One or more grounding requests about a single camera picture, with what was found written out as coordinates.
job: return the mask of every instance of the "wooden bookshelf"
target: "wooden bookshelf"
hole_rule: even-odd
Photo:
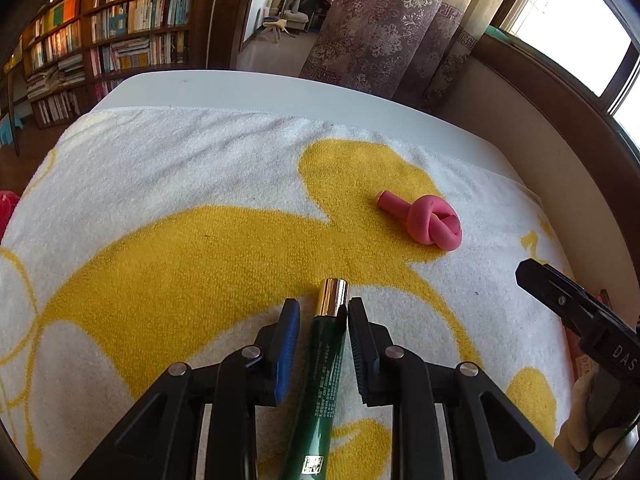
[[[208,27],[207,30],[197,30],[194,33],[194,26],[199,28],[203,28],[205,24],[208,25],[210,19],[210,7],[208,11],[204,11],[207,8],[207,4],[209,0],[191,0],[191,9],[190,9],[190,19],[189,22],[183,25],[174,25],[171,27],[167,27],[166,23],[168,20],[169,14],[169,2],[170,0],[165,0],[164,8],[162,9],[162,26],[158,28],[139,30],[136,32],[131,32],[127,34],[119,34],[116,36],[111,36],[109,38],[105,38],[103,40],[92,41],[92,16],[94,14],[100,13],[105,9],[109,9],[110,7],[119,6],[122,4],[126,4],[128,2],[132,2],[133,0],[112,0],[110,2],[99,4],[98,6],[93,6],[95,0],[81,0],[79,13],[74,16],[72,19],[66,20],[64,23],[60,23],[56,27],[48,30],[46,33],[41,34],[37,38],[33,38],[31,35],[31,26],[33,23],[43,16],[47,11],[52,9],[53,7],[62,4],[65,0],[52,0],[51,2],[47,2],[43,5],[38,14],[34,17],[32,22],[29,24],[24,34],[22,35],[22,49],[23,49],[23,59],[24,59],[24,73],[26,78],[30,78],[31,76],[38,75],[41,72],[48,70],[51,66],[56,65],[57,63],[65,60],[70,56],[74,56],[75,54],[82,53],[82,66],[84,68],[84,76],[85,79],[82,82],[74,83],[66,86],[57,86],[47,92],[44,92],[40,95],[34,96],[29,99],[29,102],[32,103],[33,113],[36,116],[36,121],[40,127],[49,127],[54,126],[56,124],[65,124],[74,120],[74,118],[69,119],[60,119],[56,121],[52,121],[49,117],[49,121],[45,122],[44,118],[40,115],[40,105],[38,102],[45,101],[47,103],[52,103],[54,99],[57,99],[57,96],[65,91],[72,91],[76,96],[79,107],[81,108],[81,113],[86,113],[93,106],[95,106],[98,102],[97,94],[95,92],[95,85],[100,84],[101,82],[110,82],[117,79],[124,79],[139,73],[144,72],[156,72],[161,70],[188,70],[191,68],[204,68],[205,67],[205,52],[206,52],[206,41],[209,37]],[[207,14],[206,16],[196,16],[196,12],[201,12],[202,14]],[[55,59],[52,59],[46,62],[43,66],[40,66],[36,69],[33,68],[31,63],[31,49],[35,48],[38,43],[41,41],[45,41],[47,38],[56,34],[60,30],[63,30],[65,27],[72,25],[73,23],[80,21],[80,47],[74,49],[73,51],[63,54]],[[128,68],[126,70],[117,70],[114,72],[105,72],[94,76],[94,70],[92,66],[92,54],[91,50],[94,48],[104,47],[108,44],[118,43],[128,40],[133,40],[135,38],[145,37],[145,36],[160,36],[163,34],[171,34],[174,32],[184,32],[188,34],[188,39],[185,37],[185,51],[184,51],[184,59],[183,63],[171,63],[171,64],[156,64],[156,65],[148,65],[148,66],[137,66],[134,68]],[[203,44],[198,44],[196,48],[193,47],[194,39],[197,39],[199,42]]]

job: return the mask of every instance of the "wooden floor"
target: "wooden floor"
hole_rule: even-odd
[[[24,129],[18,128],[16,134],[20,156],[15,155],[12,144],[0,147],[0,189],[11,190],[18,195],[22,194],[49,150],[68,127],[54,126],[41,130],[32,116],[22,122]]]

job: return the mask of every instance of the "pink rubber tube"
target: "pink rubber tube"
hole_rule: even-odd
[[[378,207],[406,222],[409,236],[419,244],[436,244],[444,251],[453,251],[462,243],[460,219],[439,196],[421,196],[409,204],[390,191],[383,191]]]

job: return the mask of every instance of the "floor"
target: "floor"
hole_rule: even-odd
[[[242,50],[236,68],[243,72],[298,77],[317,38],[315,32],[300,32],[296,36],[283,34],[280,43],[275,43],[273,33],[263,31]]]
[[[20,156],[12,144],[0,147],[0,189],[21,195],[31,177],[53,148],[67,126],[39,129],[33,116],[22,119],[24,129],[18,128],[16,137]]]

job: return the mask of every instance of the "white table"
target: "white table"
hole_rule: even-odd
[[[480,137],[395,102],[316,81],[219,70],[149,72],[124,81],[94,110],[126,106],[256,110],[346,124],[522,182],[505,156]]]

